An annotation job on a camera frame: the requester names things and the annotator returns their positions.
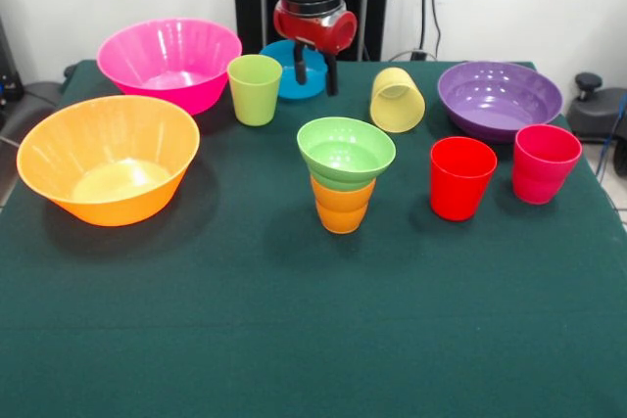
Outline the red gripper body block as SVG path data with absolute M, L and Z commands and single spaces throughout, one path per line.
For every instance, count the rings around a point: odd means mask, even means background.
M 348 49 L 358 29 L 355 14 L 345 6 L 324 17 L 298 17 L 284 9 L 281 2 L 274 8 L 273 24 L 281 36 L 327 54 Z

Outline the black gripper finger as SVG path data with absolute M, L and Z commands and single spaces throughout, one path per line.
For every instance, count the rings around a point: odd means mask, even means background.
M 307 83 L 307 67 L 304 58 L 305 44 L 296 42 L 293 48 L 295 77 L 299 84 Z
M 338 94 L 337 59 L 331 53 L 324 53 L 323 57 L 327 65 L 326 92 L 328 96 L 336 96 Z

